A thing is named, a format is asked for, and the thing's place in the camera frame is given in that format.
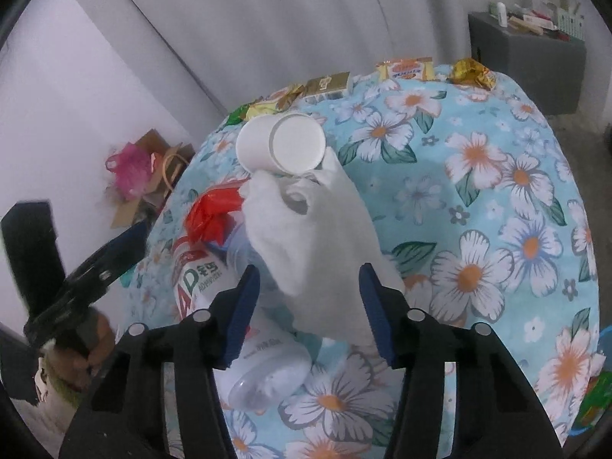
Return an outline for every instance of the white cloth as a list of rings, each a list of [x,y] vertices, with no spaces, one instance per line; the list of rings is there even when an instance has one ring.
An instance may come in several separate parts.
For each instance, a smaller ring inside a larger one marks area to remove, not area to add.
[[[374,225],[336,154],[298,179],[257,171],[241,189],[247,236],[294,315],[295,329],[355,345],[372,342],[359,294],[359,268],[404,291],[383,257]]]

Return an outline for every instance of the yellow snack wrapper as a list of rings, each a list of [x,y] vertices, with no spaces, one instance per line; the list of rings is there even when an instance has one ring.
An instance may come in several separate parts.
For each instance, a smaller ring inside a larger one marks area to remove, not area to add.
[[[457,60],[449,79],[453,84],[477,86],[489,91],[495,88],[496,82],[495,73],[474,59]]]
[[[275,91],[267,98],[254,102],[245,115],[245,120],[264,114],[277,114],[285,112],[300,94],[304,92],[303,84],[290,84],[282,90]]]
[[[387,60],[376,64],[380,73],[379,80],[386,79],[419,79],[421,81],[434,81],[433,59],[421,57],[420,59]]]

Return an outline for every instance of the white cup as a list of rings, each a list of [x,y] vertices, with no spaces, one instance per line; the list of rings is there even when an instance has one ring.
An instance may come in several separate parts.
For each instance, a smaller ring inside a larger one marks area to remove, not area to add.
[[[324,153],[323,129],[297,112],[254,117],[236,140],[238,162],[249,173],[263,169],[298,176],[316,168]]]

